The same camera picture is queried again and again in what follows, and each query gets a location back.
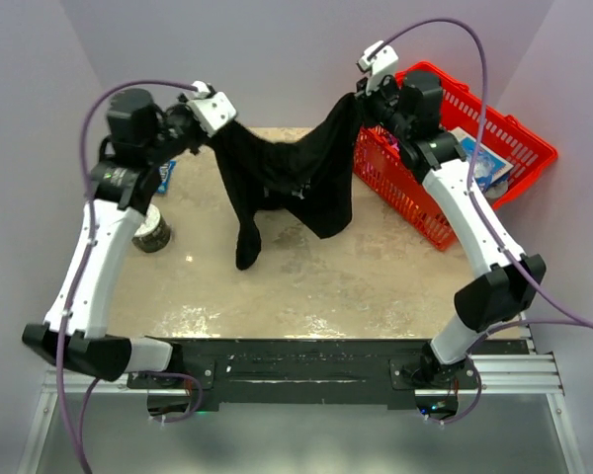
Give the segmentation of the black printed t-shirt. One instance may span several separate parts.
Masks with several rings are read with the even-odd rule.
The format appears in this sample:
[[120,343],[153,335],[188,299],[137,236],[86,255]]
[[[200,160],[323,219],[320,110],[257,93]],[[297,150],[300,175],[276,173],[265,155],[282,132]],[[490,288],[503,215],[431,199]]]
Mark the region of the black printed t-shirt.
[[354,94],[343,95],[325,120],[293,142],[268,141],[234,121],[208,141],[239,229],[235,266],[245,271],[262,249],[260,210],[284,209],[318,238],[352,221],[352,174],[362,114]]

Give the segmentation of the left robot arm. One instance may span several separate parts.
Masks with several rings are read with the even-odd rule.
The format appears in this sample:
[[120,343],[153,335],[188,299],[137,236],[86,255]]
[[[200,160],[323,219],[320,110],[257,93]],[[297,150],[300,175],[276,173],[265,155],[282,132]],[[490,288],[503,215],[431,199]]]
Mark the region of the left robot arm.
[[106,93],[108,135],[93,168],[83,166],[85,204],[73,257],[57,297],[39,324],[29,324],[23,344],[53,365],[115,381],[149,372],[163,387],[185,375],[180,349],[162,340],[112,336],[109,310],[132,240],[145,222],[161,184],[161,167],[185,151],[197,153],[237,116],[229,99],[197,81],[167,109],[144,82]]

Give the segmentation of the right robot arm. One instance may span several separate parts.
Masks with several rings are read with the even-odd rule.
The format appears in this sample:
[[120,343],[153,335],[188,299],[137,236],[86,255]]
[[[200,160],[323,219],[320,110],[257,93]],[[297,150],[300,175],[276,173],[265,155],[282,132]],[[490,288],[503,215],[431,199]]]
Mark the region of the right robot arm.
[[474,274],[454,296],[453,318],[401,371],[415,386],[441,388],[463,368],[481,335],[531,306],[547,267],[505,231],[469,177],[461,143],[441,124],[444,90],[437,75],[411,71],[402,82],[391,75],[364,77],[356,88],[365,125],[379,125],[397,140],[400,163],[443,211]]

